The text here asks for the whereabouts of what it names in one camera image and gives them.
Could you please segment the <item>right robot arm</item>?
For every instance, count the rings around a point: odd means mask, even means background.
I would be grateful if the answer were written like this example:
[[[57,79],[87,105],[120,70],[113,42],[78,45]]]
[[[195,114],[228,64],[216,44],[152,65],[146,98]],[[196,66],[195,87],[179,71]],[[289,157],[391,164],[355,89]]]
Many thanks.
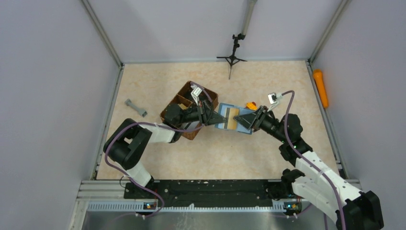
[[[261,106],[258,110],[233,118],[254,131],[262,130],[282,142],[282,157],[294,166],[282,173],[281,192],[286,197],[298,195],[329,217],[339,230],[381,230],[384,227],[379,197],[364,192],[327,166],[303,140],[303,130],[296,114],[281,120]]]

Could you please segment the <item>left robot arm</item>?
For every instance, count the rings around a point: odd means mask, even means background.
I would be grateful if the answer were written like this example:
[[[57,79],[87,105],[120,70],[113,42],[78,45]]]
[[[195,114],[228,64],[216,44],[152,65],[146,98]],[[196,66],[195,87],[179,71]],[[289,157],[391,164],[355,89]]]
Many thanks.
[[[188,132],[187,129],[180,128],[183,124],[196,122],[198,126],[195,130],[198,131],[203,126],[226,121],[208,101],[199,102],[186,109],[171,103],[165,109],[162,124],[125,119],[103,146],[105,160],[119,164],[123,174],[137,183],[135,192],[142,198],[148,198],[154,190],[150,182],[153,177],[140,161],[148,144],[176,142],[179,135]]]

